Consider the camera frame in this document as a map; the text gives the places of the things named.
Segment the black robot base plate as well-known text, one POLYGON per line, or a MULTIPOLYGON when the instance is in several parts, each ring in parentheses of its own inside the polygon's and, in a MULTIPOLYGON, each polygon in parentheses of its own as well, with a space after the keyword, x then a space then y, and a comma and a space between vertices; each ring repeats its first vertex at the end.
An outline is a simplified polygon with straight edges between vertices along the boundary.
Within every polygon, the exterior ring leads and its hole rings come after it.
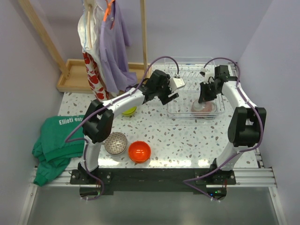
POLYGON ((209 195, 226 196, 226 186, 235 185, 233 171, 217 171, 204 177, 209 168, 98 168, 93 176, 101 179, 104 194, 114 192, 196 192, 189 185, 207 192, 209 195), (184 180, 193 179, 184 184, 184 180))

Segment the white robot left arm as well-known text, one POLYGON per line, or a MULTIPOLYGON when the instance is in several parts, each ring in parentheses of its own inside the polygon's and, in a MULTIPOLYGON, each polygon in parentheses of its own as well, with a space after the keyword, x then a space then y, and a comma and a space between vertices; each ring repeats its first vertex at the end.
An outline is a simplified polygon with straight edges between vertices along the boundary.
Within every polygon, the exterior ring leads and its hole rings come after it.
POLYGON ((171 78, 163 71, 155 70, 145 84, 134 86, 112 100, 91 102, 83 119, 85 146, 81 166, 81 179, 92 184, 97 179, 98 156, 103 141, 111 133, 113 120, 134 106, 145 104, 157 97, 163 105, 179 97, 177 89, 184 87, 181 78, 171 78))

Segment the pink white ceramic bowl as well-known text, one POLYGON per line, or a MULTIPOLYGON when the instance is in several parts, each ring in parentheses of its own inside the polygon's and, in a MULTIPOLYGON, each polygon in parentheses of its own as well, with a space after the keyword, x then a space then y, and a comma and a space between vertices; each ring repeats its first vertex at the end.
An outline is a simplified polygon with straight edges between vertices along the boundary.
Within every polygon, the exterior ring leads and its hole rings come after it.
POLYGON ((213 101, 199 103, 198 100, 195 100, 191 106, 191 112, 197 114, 207 115, 209 113, 215 113, 217 106, 213 101))

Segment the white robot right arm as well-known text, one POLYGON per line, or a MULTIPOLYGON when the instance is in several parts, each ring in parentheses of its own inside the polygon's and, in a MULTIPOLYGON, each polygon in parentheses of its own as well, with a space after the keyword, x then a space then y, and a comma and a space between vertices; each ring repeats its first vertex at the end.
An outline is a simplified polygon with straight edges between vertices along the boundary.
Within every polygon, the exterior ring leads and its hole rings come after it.
POLYGON ((225 179, 225 172, 234 168, 242 153, 257 148, 263 138, 266 109, 256 106, 245 94, 238 78, 230 75, 228 66, 214 68, 214 74, 203 68, 204 81, 200 83, 200 96, 197 104, 202 113, 208 114, 212 101, 223 95, 234 110, 227 136, 228 144, 216 158, 216 168, 209 172, 209 179, 220 184, 225 179))

